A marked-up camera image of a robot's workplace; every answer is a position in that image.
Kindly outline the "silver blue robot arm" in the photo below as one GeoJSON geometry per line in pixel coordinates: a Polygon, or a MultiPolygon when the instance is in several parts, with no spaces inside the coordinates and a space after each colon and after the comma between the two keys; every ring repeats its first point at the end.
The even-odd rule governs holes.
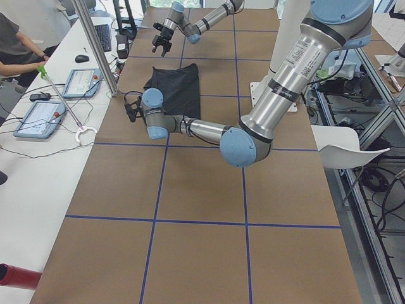
{"type": "Polygon", "coordinates": [[[197,44],[203,33],[209,31],[214,25],[224,18],[238,13],[243,7],[244,1],[229,0],[217,7],[205,17],[193,24],[185,15],[185,8],[179,2],[172,2],[171,8],[163,23],[155,22],[153,27],[159,31],[152,41],[152,52],[161,46],[161,56],[164,57],[171,49],[171,39],[176,31],[179,31],[186,37],[191,44],[197,44]]]}
{"type": "Polygon", "coordinates": [[[163,109],[163,93],[146,89],[140,108],[150,139],[182,133],[211,141],[226,162],[248,167],[271,151],[273,131],[303,89],[313,80],[325,58],[341,49],[361,48],[370,41],[373,1],[310,1],[300,35],[249,114],[235,126],[205,122],[163,109]]]}

